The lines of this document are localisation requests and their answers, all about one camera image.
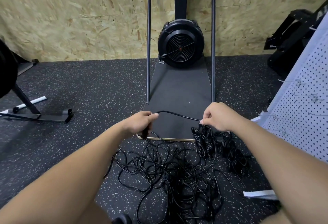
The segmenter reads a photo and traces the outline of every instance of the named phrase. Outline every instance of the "gym equipment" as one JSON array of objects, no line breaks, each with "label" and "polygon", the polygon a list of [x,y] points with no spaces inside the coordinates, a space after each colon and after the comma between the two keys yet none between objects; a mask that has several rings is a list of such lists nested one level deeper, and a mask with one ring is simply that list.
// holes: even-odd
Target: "gym equipment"
[{"label": "gym equipment", "polygon": [[327,12],[328,0],[314,13],[306,9],[291,11],[265,42],[265,50],[277,49],[269,57],[268,66],[285,79]]},{"label": "gym equipment", "polygon": [[61,123],[68,123],[71,120],[73,117],[72,109],[63,110],[62,115],[58,116],[42,115],[16,84],[17,74],[18,64],[16,58],[6,44],[0,40],[0,98],[12,90],[31,111],[30,114],[19,114],[19,108],[13,108],[13,112],[0,112],[0,116]]},{"label": "gym equipment", "polygon": [[[158,59],[150,82],[151,0],[147,19],[147,80],[144,110],[166,110],[202,119],[215,101],[215,0],[212,0],[210,83],[202,54],[204,37],[195,20],[186,19],[187,0],[174,0],[175,20],[166,22],[158,38]],[[195,141],[191,132],[198,122],[161,113],[153,131],[165,140]],[[149,139],[158,139],[154,134]]]}]

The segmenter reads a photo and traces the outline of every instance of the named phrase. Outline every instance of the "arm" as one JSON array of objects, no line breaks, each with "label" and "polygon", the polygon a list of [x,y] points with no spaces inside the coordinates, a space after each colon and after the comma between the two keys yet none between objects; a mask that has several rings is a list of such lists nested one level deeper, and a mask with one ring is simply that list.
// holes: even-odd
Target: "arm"
[{"label": "arm", "polygon": [[201,124],[232,131],[244,141],[295,223],[326,223],[328,164],[243,118],[224,103],[212,103]]},{"label": "arm", "polygon": [[95,198],[121,141],[157,117],[142,111],[110,127],[15,196],[0,210],[1,223],[75,223]]}]

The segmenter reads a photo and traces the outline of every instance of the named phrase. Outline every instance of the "black rack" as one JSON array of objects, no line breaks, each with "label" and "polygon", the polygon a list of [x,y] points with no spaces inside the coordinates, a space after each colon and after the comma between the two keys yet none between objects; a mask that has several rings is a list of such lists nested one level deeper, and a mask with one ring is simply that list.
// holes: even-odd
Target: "black rack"
[{"label": "black rack", "polygon": [[[175,18],[186,16],[187,4],[186,0],[174,0],[175,2]],[[150,101],[150,36],[151,36],[151,7],[152,0],[148,0],[147,8],[147,75],[146,75],[146,105]],[[215,0],[212,0],[212,16],[211,16],[211,101],[215,102]]]}]

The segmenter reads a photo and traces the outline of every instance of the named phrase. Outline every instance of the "hand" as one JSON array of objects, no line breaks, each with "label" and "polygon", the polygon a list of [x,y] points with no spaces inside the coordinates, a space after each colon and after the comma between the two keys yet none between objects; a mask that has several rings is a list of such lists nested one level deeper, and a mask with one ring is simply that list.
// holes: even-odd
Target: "hand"
[{"label": "hand", "polygon": [[149,125],[149,132],[152,128],[152,122],[158,118],[158,114],[152,114],[150,111],[140,111],[129,118],[123,120],[125,128],[131,133],[141,132]]},{"label": "hand", "polygon": [[243,117],[223,102],[213,102],[204,111],[202,125],[211,125],[219,131],[233,131]]}]

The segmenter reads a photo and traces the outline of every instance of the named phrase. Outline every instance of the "pegboard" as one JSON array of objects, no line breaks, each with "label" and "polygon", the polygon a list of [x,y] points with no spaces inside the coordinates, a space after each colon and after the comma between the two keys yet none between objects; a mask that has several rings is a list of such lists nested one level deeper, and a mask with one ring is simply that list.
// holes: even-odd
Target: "pegboard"
[{"label": "pegboard", "polygon": [[260,126],[328,162],[328,15],[305,47]]}]

